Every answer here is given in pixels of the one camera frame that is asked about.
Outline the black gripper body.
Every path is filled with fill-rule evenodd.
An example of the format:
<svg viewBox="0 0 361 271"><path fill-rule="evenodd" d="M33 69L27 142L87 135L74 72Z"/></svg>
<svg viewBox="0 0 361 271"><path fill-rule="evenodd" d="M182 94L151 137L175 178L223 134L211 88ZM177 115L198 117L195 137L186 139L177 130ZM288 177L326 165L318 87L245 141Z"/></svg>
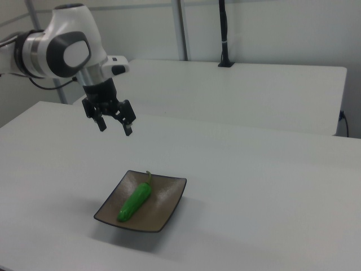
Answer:
<svg viewBox="0 0 361 271"><path fill-rule="evenodd" d="M86 114L116 114L119 101L113 79L92 86L83 86L86 98L82 100Z"/></svg>

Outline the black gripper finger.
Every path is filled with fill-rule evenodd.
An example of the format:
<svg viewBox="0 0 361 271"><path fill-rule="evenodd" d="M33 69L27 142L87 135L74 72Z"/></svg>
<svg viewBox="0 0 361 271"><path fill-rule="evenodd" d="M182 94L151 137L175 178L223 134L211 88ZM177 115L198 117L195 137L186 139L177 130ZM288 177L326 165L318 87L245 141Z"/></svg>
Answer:
<svg viewBox="0 0 361 271"><path fill-rule="evenodd" d="M133 132L131 126L136 119L136 115L130 102L128 100L118 102L116 109L117 111L114 118L122 124L126 136L130 136Z"/></svg>
<svg viewBox="0 0 361 271"><path fill-rule="evenodd" d="M93 121L98 125L98 128L101 132L105 131L107 126L102 117L100 109L93 105L87 98L84 98L82 100L82 105L85 110L86 117L88 119L93 119Z"/></svg>

